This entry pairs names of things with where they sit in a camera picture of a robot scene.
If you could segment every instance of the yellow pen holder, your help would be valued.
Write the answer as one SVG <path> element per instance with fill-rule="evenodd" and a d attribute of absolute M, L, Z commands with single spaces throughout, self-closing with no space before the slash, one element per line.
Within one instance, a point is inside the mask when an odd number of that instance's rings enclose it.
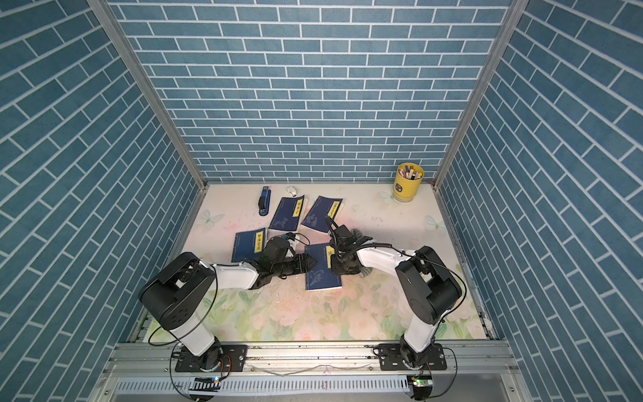
<path fill-rule="evenodd" d="M 422 174 L 422 177 L 416 180 L 406 179 L 400 174 L 400 170 L 405 172 L 407 166 L 409 169 L 413 169 L 414 172 L 420 172 Z M 402 203 L 411 201 L 417 194 L 417 189 L 420 187 L 423 178 L 424 170 L 415 163 L 403 163 L 399 165 L 397 168 L 397 172 L 395 173 L 395 183 L 393 184 L 393 198 Z"/>

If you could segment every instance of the floral tabletop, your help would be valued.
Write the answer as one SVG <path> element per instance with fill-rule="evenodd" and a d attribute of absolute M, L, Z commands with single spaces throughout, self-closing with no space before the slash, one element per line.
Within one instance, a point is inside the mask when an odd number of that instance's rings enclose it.
<path fill-rule="evenodd" d="M 257 200 L 261 185 L 214 185 L 205 197 L 183 251 L 206 262 L 228 262 L 235 233 L 267 227 L 287 185 L 271 185 L 269 213 L 260 217 Z M 446 266 L 461 272 L 453 245 L 429 185 L 421 185 L 408 204 L 390 198 L 390 185 L 296 185 L 307 196 L 307 208 L 317 196 L 343 198 L 337 222 L 358 228 L 377 241 L 415 250 L 434 248 Z M 327 235 L 307 230 L 313 244 Z M 305 275 L 273 278 L 261 289 L 221 289 L 204 324 L 225 341 L 396 340 L 410 323 L 412 312 L 397 277 L 374 270 L 366 277 L 342 276 L 342 287 L 306 291 Z M 197 314 L 205 313 L 214 291 L 204 298 Z M 154 322 L 148 335 L 158 324 Z M 470 296 L 448 315 L 438 339 L 484 339 L 485 334 Z M 154 342 L 171 340 L 159 331 Z"/>

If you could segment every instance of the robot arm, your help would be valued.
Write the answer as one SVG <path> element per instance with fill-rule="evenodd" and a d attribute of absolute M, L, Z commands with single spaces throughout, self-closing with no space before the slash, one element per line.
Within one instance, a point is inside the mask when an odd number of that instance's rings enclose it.
<path fill-rule="evenodd" d="M 401 354 L 410 367 L 426 363 L 427 351 L 435 340 L 440 321 L 453 309 L 462 291 L 450 270 L 427 246 L 415 251 L 399 251 L 391 244 L 372 242 L 370 237 L 351 233 L 330 220 L 331 270 L 336 275 L 353 275 L 364 267 L 397 275 L 413 311 L 409 328 L 401 338 Z M 273 276 L 284 278 L 308 272 L 314 261 L 307 254 L 286 257 L 289 247 L 283 238 L 271 239 L 257 261 L 238 264 L 206 265 L 186 252 L 141 289 L 139 300 L 161 326 L 170 331 L 194 356 L 201 356 L 215 344 L 216 338 L 201 324 L 195 313 L 210 290 L 258 289 Z M 421 274 L 431 275 L 424 280 Z"/>

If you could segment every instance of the book cover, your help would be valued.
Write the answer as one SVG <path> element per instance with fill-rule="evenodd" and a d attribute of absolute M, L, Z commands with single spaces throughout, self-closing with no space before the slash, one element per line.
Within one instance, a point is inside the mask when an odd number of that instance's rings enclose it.
<path fill-rule="evenodd" d="M 341 277 L 331 272 L 331 255 L 335 250 L 328 244 L 312 244 L 305 252 L 317 261 L 315 267 L 306 273 L 306 290 L 341 288 Z"/>
<path fill-rule="evenodd" d="M 299 227 L 299 217 L 302 214 L 305 196 L 290 198 L 283 197 L 275 210 L 269 229 L 296 232 Z"/>
<path fill-rule="evenodd" d="M 328 215 L 335 219 L 340 210 L 342 201 L 342 198 L 317 197 L 315 204 L 312 205 L 311 210 L 308 211 L 308 214 L 304 217 L 302 225 L 318 232 L 328 234 L 330 229 L 326 224 L 326 218 L 324 217 Z"/>
<path fill-rule="evenodd" d="M 266 237 L 266 228 L 237 233 L 232 248 L 232 262 L 257 259 L 264 251 Z"/>

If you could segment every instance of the blue brick wallpaper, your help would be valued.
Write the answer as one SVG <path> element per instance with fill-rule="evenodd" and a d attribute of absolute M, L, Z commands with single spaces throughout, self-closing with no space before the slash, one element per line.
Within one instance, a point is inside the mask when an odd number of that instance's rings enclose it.
<path fill-rule="evenodd" d="M 110 1 L 211 182 L 432 178 L 509 3 Z"/>
<path fill-rule="evenodd" d="M 531 0 L 441 190 L 534 400 L 643 401 L 642 21 Z"/>
<path fill-rule="evenodd" d="M 0 401 L 75 401 L 197 189 L 84 0 L 0 10 Z"/>

